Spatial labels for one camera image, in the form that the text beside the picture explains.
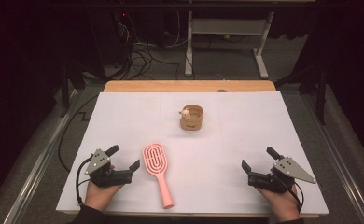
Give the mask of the dark computer tower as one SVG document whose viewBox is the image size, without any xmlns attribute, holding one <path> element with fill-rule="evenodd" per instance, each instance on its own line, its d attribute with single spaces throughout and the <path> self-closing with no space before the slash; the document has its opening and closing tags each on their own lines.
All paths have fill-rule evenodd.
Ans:
<svg viewBox="0 0 364 224">
<path fill-rule="evenodd" d="M 127 62 L 126 31 L 119 24 L 119 14 L 114 11 L 89 13 L 96 46 L 103 65 L 122 65 Z"/>
</svg>

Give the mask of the person's left hand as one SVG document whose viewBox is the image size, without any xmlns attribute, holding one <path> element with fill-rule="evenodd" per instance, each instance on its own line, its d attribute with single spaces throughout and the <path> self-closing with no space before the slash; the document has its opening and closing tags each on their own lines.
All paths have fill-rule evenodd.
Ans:
<svg viewBox="0 0 364 224">
<path fill-rule="evenodd" d="M 91 180 L 87 186 L 84 204 L 90 208 L 104 212 L 122 185 L 100 188 Z"/>
</svg>

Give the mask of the round wooden holder with figurine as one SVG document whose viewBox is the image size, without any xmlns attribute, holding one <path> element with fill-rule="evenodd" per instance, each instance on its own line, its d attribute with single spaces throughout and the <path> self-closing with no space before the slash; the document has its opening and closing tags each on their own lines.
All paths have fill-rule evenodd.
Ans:
<svg viewBox="0 0 364 224">
<path fill-rule="evenodd" d="M 203 124 L 203 109 L 199 105 L 185 105 L 179 112 L 180 127 L 185 131 L 198 131 Z"/>
</svg>

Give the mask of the pink hairbrush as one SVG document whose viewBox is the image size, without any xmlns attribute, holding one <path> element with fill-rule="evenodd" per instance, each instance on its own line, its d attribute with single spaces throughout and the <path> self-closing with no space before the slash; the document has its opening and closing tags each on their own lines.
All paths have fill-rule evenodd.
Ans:
<svg viewBox="0 0 364 224">
<path fill-rule="evenodd" d="M 163 146 L 158 143 L 147 145 L 143 149 L 143 158 L 147 171 L 157 178 L 162 207 L 164 209 L 172 208 L 174 206 L 174 201 L 165 179 L 168 160 Z"/>
</svg>

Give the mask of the black stand leg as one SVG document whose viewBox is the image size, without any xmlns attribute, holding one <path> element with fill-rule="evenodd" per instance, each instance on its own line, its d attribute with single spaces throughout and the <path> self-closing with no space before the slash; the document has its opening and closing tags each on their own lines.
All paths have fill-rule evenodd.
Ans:
<svg viewBox="0 0 364 224">
<path fill-rule="evenodd" d="M 84 81 L 86 75 L 89 75 L 89 79 L 101 81 L 109 80 L 109 77 L 105 75 L 105 72 L 96 72 L 77 61 L 62 61 L 60 66 L 61 95 L 63 104 L 63 110 L 61 113 L 62 118 L 66 116 L 72 105 L 69 85 L 72 85 L 75 90 L 83 90 L 86 86 Z"/>
<path fill-rule="evenodd" d="M 274 86 L 279 88 L 284 84 L 297 82 L 300 82 L 300 94 L 311 94 L 313 92 L 316 94 L 315 114 L 320 123 L 325 125 L 326 66 L 322 62 L 313 63 L 275 81 Z"/>
</svg>

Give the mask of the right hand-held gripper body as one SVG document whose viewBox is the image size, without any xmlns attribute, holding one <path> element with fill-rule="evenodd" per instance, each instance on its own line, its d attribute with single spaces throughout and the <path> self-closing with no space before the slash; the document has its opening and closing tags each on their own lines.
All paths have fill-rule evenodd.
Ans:
<svg viewBox="0 0 364 224">
<path fill-rule="evenodd" d="M 296 179 L 315 184 L 316 179 L 292 158 L 285 157 L 273 164 L 269 174 L 252 172 L 247 167 L 248 185 L 275 193 L 284 193 L 292 188 Z"/>
</svg>

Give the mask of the person's right hand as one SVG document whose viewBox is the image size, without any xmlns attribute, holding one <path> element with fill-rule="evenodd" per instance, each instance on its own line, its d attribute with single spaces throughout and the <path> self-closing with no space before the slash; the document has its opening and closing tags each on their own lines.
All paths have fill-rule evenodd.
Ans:
<svg viewBox="0 0 364 224">
<path fill-rule="evenodd" d="M 295 197 L 286 191 L 282 194 L 257 188 L 257 191 L 267 200 L 278 223 L 286 223 L 300 219 L 299 203 Z"/>
</svg>

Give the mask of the white metal stand frame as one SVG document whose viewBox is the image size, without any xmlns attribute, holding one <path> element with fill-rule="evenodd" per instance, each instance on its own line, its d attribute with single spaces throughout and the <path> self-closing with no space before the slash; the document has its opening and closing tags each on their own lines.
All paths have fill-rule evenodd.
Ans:
<svg viewBox="0 0 364 224">
<path fill-rule="evenodd" d="M 260 42 L 252 49 L 256 65 L 262 79 L 269 75 L 262 58 L 262 52 L 273 23 L 274 12 L 268 12 L 266 19 L 237 20 L 237 19 L 198 19 L 193 18 L 192 12 L 188 16 L 187 50 L 185 56 L 185 75 L 193 75 L 192 36 L 200 35 L 259 35 Z"/>
</svg>

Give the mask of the metal floor rail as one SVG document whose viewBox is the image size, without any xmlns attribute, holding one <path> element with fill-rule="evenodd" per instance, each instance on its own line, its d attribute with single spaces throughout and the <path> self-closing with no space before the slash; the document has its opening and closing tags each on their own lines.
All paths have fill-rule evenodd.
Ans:
<svg viewBox="0 0 364 224">
<path fill-rule="evenodd" d="M 20 224 L 23 214 L 25 213 L 30 201 L 35 195 L 43 174 L 46 172 L 52 154 L 55 151 L 55 144 L 61 136 L 62 130 L 70 118 L 71 109 L 66 109 L 63 115 L 60 115 L 53 127 L 50 129 L 49 137 L 46 144 L 41 148 L 41 152 L 35 160 L 35 164 L 28 175 L 21 191 L 10 208 L 3 224 Z"/>
<path fill-rule="evenodd" d="M 356 180 L 351 174 L 351 171 L 354 170 L 354 167 L 352 165 L 348 165 L 343 161 L 343 156 L 339 152 L 339 149 L 337 148 L 335 142 L 331 139 L 328 128 L 319 120 L 315 111 L 315 105 L 312 102 L 311 97 L 309 95 L 303 95 L 301 98 L 308 107 L 311 115 L 315 120 L 317 128 L 321 132 L 321 135 L 326 142 L 332 166 L 342 182 L 344 191 L 347 194 L 349 201 L 354 206 L 361 223 L 364 224 L 364 197 L 362 191 L 357 185 Z"/>
</svg>

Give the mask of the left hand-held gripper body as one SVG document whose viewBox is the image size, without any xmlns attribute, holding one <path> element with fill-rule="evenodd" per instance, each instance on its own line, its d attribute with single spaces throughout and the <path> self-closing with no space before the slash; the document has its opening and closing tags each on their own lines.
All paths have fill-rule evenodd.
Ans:
<svg viewBox="0 0 364 224">
<path fill-rule="evenodd" d="M 91 155 L 85 175 L 100 188 L 131 184 L 133 173 L 130 170 L 115 171 L 110 168 L 111 157 L 100 148 Z"/>
</svg>

